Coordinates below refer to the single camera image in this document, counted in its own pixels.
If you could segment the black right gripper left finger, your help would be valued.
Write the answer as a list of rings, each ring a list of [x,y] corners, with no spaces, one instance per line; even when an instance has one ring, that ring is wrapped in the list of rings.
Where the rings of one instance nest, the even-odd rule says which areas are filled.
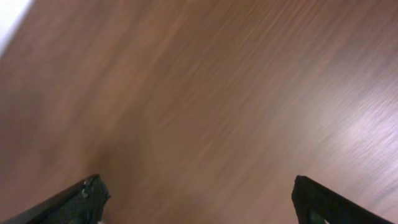
[[[98,224],[109,198],[101,177],[94,174],[3,224]]]

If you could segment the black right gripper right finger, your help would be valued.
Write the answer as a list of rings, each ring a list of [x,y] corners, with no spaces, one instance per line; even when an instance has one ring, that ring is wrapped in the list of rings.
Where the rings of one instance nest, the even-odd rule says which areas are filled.
[[[295,178],[292,201],[299,224],[392,224],[302,175]]]

